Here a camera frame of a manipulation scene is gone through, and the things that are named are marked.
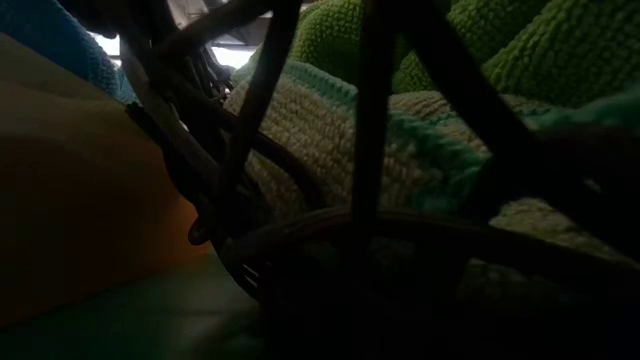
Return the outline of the blue microfiber towel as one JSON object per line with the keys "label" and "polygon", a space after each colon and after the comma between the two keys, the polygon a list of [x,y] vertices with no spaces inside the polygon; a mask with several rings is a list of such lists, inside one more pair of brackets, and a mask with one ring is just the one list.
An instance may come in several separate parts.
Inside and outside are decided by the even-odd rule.
{"label": "blue microfiber towel", "polygon": [[94,0],[0,0],[0,33],[122,103],[138,100],[124,70],[94,38],[117,36]]}

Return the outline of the tan plastic bin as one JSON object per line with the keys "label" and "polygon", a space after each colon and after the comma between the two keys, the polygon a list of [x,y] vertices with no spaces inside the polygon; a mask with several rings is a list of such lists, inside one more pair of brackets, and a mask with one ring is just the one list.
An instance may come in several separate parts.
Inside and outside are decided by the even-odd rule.
{"label": "tan plastic bin", "polygon": [[0,329],[201,254],[124,105],[0,33]]}

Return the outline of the ceiling light panel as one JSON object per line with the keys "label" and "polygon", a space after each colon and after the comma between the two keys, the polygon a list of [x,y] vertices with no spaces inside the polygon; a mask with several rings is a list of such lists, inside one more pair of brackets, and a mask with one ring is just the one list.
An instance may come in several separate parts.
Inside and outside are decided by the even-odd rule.
{"label": "ceiling light panel", "polygon": [[98,45],[105,51],[108,56],[120,55],[120,39],[118,36],[114,38],[107,38],[99,34],[92,33],[91,36],[98,43]]}
{"label": "ceiling light panel", "polygon": [[246,65],[252,55],[255,53],[255,48],[224,48],[224,47],[212,47],[213,54],[217,61],[224,66],[229,66],[235,69],[241,68]]}

